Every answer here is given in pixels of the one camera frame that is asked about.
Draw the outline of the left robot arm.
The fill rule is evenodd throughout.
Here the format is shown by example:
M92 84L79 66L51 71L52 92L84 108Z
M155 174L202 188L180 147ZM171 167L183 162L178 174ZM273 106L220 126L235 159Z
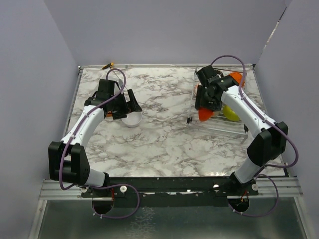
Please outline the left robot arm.
M110 115L114 120L125 119L129 114L141 112L133 90L118 82L100 79L97 91L85 103L82 114L72 129L58 142L48 147L49 176L60 183L91 186L98 196L110 191L108 173L90 167L85 148L97 126Z

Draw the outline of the red orange glossy bowl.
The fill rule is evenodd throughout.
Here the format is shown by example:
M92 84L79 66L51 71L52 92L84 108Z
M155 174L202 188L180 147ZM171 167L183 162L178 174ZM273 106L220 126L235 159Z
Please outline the red orange glossy bowl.
M209 120L215 115L215 112L207 108L198 109L198 118L201 122Z

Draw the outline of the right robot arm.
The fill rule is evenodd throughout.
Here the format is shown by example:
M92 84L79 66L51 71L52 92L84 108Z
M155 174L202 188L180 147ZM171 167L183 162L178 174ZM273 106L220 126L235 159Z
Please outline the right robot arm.
M247 148L247 159L233 173L235 179L229 182L230 191L240 195L262 167L285 151L288 126L268 117L250 100L240 86L240 73L225 76L209 65L198 70L196 76L199 85L195 109L199 120L207 121L223 106L229 106L254 138Z

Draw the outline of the white bowl orange outside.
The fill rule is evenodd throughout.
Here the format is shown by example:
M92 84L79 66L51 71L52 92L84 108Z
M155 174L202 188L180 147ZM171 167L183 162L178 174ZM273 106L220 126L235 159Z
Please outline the white bowl orange outside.
M238 72L231 72L229 76L231 76L236 82L238 82L238 84L241 83L243 77L242 74Z

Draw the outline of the lime green bowl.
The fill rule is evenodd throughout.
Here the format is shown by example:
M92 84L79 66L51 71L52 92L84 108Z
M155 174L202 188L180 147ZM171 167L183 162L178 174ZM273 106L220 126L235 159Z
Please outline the lime green bowl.
M228 105L223 107L223 114L230 121L240 121L239 116Z

